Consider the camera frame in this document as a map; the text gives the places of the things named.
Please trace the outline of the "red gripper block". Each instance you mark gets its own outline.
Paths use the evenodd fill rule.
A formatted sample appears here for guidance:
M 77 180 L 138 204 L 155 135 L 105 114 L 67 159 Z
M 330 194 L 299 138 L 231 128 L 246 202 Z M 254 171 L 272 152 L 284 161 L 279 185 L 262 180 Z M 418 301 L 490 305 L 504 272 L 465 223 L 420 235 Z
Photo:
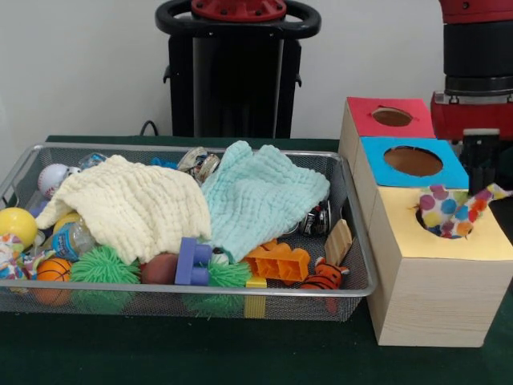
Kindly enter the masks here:
M 512 140 L 512 104 L 431 104 L 434 133 L 444 140 L 462 140 L 468 129 L 499 129 L 501 140 Z M 487 160 L 480 166 L 480 140 L 467 138 L 467 167 L 469 172 L 469 194 L 474 196 L 495 183 L 499 163 L 500 140 L 487 140 Z

